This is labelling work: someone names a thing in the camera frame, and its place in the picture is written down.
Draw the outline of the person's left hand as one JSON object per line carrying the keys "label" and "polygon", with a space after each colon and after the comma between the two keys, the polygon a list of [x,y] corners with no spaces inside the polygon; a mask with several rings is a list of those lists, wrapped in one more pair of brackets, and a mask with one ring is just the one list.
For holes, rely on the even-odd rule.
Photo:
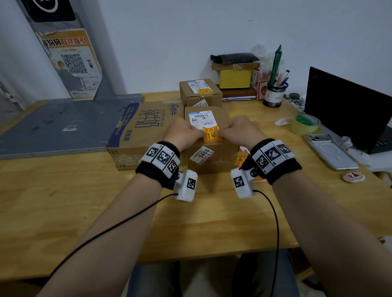
{"label": "person's left hand", "polygon": [[176,118],[165,130],[162,141],[174,145],[180,152],[194,144],[191,140],[191,124],[183,118]]}

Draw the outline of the orange arrow sticker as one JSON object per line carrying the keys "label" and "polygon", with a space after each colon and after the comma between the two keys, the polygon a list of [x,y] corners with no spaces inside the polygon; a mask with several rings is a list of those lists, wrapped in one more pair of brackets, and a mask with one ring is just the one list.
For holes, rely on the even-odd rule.
{"label": "orange arrow sticker", "polygon": [[213,127],[203,127],[203,131],[205,132],[205,137],[203,138],[204,142],[215,142],[215,141],[223,141],[223,138],[215,136],[215,132],[220,129],[219,125]]}

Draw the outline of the labelled brown cardboard box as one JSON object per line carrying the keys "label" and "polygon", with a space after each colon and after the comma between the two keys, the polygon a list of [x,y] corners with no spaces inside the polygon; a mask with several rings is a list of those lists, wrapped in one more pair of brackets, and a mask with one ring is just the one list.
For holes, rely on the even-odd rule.
{"label": "labelled brown cardboard box", "polygon": [[[184,109],[185,120],[202,130],[203,127],[219,125],[223,128],[230,121],[229,114],[222,107],[191,106]],[[227,140],[204,142],[198,139],[185,149],[189,170],[198,174],[228,172],[235,167],[239,146]]]}

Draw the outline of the black wristband with markers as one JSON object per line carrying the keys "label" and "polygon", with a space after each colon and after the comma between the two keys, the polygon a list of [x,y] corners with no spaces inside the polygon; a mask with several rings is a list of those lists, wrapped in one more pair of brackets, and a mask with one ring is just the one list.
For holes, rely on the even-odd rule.
{"label": "black wristband with markers", "polygon": [[241,168],[245,171],[254,169],[270,185],[285,174],[302,170],[294,153],[281,140],[273,138],[257,143]]}
{"label": "black wristband with markers", "polygon": [[180,152],[167,141],[152,144],[142,156],[135,172],[158,181],[162,188],[174,190],[179,174]]}

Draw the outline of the yellow box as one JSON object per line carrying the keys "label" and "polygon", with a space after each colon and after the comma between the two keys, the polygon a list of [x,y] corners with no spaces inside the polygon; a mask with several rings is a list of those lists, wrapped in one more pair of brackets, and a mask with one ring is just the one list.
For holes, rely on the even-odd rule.
{"label": "yellow box", "polygon": [[219,70],[220,89],[244,89],[251,86],[252,70]]}

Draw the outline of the large blue-printed cardboard box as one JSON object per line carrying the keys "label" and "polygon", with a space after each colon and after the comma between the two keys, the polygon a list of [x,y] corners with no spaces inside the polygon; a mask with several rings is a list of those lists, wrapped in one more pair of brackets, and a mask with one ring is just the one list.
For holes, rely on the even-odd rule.
{"label": "large blue-printed cardboard box", "polygon": [[135,170],[148,147],[162,139],[176,118],[184,118],[182,100],[128,104],[106,145],[116,168]]}

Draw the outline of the black mesh pen holder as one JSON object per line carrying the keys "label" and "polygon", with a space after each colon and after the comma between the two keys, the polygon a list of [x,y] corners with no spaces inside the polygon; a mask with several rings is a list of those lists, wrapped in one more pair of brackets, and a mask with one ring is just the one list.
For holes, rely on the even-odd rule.
{"label": "black mesh pen holder", "polygon": [[282,86],[272,86],[268,83],[262,104],[271,108],[280,107],[287,87],[288,83],[285,83]]}

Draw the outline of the black plastic bag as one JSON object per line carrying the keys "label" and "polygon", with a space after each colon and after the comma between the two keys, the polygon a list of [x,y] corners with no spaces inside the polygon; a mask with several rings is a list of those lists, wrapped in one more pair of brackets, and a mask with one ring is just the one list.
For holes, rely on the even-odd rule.
{"label": "black plastic bag", "polygon": [[259,58],[250,52],[210,55],[210,60],[218,64],[237,64],[237,63],[253,63],[259,61]]}

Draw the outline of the clear packing tape roll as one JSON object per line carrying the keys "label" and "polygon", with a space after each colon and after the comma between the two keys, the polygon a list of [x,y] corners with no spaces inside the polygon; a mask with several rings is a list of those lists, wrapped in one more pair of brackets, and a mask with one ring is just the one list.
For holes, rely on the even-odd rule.
{"label": "clear packing tape roll", "polygon": [[306,136],[318,131],[321,121],[308,114],[297,115],[291,121],[291,132],[297,136]]}

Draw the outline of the green marker pen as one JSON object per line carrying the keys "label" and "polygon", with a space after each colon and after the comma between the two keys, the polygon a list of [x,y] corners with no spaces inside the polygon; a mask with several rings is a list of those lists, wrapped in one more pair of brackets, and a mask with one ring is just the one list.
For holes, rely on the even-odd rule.
{"label": "green marker pen", "polygon": [[271,76],[270,80],[268,82],[268,86],[273,87],[275,85],[275,78],[278,72],[278,68],[280,65],[280,61],[282,58],[282,46],[279,45],[278,49],[275,52],[274,60],[273,60],[273,65],[272,65],[272,71],[271,71]]}

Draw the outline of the clear plastic bottle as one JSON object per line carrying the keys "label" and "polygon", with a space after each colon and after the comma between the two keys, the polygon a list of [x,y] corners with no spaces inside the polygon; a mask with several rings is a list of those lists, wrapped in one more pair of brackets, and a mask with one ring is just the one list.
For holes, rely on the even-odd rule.
{"label": "clear plastic bottle", "polygon": [[260,62],[260,65],[262,65],[262,64],[264,64],[266,62],[266,59],[267,59],[267,48],[263,44],[257,43],[257,45],[252,47],[251,53],[255,57],[257,57],[257,59]]}

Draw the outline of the smartphone in clear case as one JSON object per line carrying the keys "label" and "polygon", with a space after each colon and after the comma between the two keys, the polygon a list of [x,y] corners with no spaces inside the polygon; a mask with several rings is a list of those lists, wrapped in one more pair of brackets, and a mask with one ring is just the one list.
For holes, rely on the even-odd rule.
{"label": "smartphone in clear case", "polygon": [[304,139],[330,169],[334,171],[359,169],[360,165],[338,146],[329,134],[308,134]]}

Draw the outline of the black laptop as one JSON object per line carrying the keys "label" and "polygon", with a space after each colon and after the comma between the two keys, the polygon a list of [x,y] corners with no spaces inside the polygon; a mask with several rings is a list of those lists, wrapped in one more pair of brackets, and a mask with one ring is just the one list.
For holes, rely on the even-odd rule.
{"label": "black laptop", "polygon": [[392,151],[392,96],[310,67],[304,112],[369,155]]}

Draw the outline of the round white and red badge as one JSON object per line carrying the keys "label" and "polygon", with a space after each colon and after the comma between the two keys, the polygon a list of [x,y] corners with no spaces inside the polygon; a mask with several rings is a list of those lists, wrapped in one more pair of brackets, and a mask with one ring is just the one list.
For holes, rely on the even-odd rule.
{"label": "round white and red badge", "polygon": [[345,172],[341,178],[348,183],[360,183],[366,180],[365,175],[358,171]]}

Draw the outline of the orange and white poster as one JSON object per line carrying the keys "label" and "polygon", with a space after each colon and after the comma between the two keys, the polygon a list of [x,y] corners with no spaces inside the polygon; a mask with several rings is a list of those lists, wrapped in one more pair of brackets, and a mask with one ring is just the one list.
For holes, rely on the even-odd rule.
{"label": "orange and white poster", "polygon": [[84,28],[36,32],[52,66],[73,100],[93,100],[102,69]]}

